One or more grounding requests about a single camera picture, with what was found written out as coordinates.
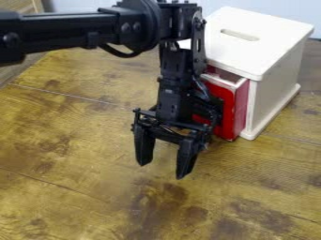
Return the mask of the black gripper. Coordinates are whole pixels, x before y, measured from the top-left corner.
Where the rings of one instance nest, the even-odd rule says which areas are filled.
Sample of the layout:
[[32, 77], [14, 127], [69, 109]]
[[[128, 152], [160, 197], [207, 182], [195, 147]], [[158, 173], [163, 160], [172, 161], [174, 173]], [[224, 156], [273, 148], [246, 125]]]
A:
[[156, 103], [148, 110], [134, 111], [136, 162], [140, 166], [151, 163], [155, 140], [178, 144], [178, 179], [191, 173], [198, 154], [211, 140], [211, 132], [216, 127], [211, 127], [210, 121], [191, 112], [191, 97], [211, 97], [192, 64], [191, 50], [162, 49]]

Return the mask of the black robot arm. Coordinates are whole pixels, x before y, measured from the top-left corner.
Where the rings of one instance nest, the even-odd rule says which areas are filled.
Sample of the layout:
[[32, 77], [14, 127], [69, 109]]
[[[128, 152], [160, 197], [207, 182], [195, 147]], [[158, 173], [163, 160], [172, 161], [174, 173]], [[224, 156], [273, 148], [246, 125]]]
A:
[[206, 24], [202, 8], [188, 1], [120, 0], [89, 13], [23, 15], [0, 10], [0, 67], [21, 63], [31, 53], [75, 47], [99, 48], [120, 58], [158, 48], [156, 104], [134, 110], [135, 158], [144, 166], [155, 142], [175, 143], [175, 177], [183, 178], [222, 119], [223, 101], [200, 80], [207, 69]]

